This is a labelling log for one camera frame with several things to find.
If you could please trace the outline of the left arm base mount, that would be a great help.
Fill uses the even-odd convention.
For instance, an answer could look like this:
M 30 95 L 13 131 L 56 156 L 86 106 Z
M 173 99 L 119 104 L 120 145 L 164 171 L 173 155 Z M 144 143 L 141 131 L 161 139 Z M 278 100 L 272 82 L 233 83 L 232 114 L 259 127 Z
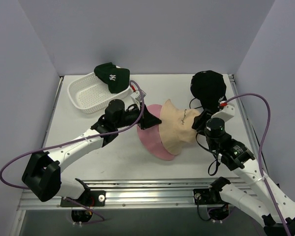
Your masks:
M 79 225 L 80 227 L 88 224 L 95 224 L 104 222 L 105 218 L 94 211 L 94 207 L 103 207 L 106 201 L 106 192 L 98 190 L 92 192 L 90 187 L 87 186 L 80 179 L 75 179 L 83 187 L 84 192 L 78 199 L 62 198 L 60 202 L 61 207 L 82 207 L 83 210 L 71 210 L 70 217 L 73 225 Z

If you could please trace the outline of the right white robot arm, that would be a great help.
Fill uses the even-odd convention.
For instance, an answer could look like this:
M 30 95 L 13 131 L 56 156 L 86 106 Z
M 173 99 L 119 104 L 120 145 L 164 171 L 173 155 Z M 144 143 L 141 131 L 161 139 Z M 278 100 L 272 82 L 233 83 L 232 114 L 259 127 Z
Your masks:
M 192 128 L 206 138 L 205 149 L 218 165 L 224 164 L 243 180 L 256 197 L 237 188 L 225 177 L 208 187 L 208 199 L 216 204 L 232 204 L 256 220 L 268 236 L 295 236 L 295 202 L 259 166 L 254 154 L 225 131 L 225 118 L 204 110 Z

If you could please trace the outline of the beige bucket hat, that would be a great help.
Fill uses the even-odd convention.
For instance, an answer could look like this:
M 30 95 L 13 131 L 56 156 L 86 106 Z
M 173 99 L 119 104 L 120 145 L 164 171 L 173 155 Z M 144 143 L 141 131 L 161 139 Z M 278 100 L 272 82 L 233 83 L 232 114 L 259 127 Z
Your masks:
M 199 115 L 200 112 L 196 109 L 176 108 L 171 100 L 163 104 L 160 112 L 159 135 L 167 152 L 178 155 L 185 144 L 196 141 L 196 130 L 192 125 L 195 117 Z

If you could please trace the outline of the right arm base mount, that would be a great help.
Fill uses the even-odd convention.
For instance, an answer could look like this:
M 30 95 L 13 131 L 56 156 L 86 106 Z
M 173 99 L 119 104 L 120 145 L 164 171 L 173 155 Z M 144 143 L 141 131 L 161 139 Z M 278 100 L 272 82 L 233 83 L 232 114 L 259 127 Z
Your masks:
M 233 210 L 230 211 L 230 204 L 222 200 L 220 196 L 222 187 L 227 184 L 231 184 L 231 182 L 224 177 L 219 177 L 208 188 L 193 189 L 194 204 L 197 207 L 197 215 L 202 221 L 211 221 L 212 223 L 222 224 L 228 217 L 231 216 Z M 221 206 L 206 208 L 208 218 L 204 219 L 200 214 L 200 206 L 207 205 Z

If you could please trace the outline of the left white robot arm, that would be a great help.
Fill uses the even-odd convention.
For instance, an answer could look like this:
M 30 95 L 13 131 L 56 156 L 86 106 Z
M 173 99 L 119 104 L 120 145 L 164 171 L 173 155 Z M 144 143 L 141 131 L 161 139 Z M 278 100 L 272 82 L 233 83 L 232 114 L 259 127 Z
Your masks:
M 112 100 L 105 113 L 80 137 L 51 150 L 37 151 L 30 156 L 22 182 L 42 202 L 55 196 L 71 198 L 78 206 L 86 205 L 90 188 L 82 180 L 65 180 L 61 173 L 86 154 L 111 143 L 121 128 L 138 125 L 141 130 L 161 124 L 146 106 L 132 104 L 125 108 L 122 100 Z

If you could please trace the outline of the pink bucket hat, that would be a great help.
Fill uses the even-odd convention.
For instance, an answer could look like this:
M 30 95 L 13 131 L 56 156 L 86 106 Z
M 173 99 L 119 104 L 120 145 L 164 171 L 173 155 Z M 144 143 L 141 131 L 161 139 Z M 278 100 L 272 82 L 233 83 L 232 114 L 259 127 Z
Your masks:
M 178 155 L 178 152 L 175 150 L 176 137 L 173 124 L 170 117 L 166 115 L 167 103 L 163 106 L 149 105 L 147 110 L 159 118 L 162 123 L 148 129 L 141 129 L 137 125 L 138 137 L 149 153 L 161 160 L 171 161 Z

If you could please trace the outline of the black baseball cap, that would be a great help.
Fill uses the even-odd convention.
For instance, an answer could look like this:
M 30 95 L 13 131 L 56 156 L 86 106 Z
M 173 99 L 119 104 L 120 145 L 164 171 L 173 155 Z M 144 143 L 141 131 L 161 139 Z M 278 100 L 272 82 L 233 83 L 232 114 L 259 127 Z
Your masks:
M 190 91 L 202 108 L 212 113 L 219 111 L 220 102 L 226 101 L 226 84 L 223 75 L 212 70 L 197 72 L 191 79 Z

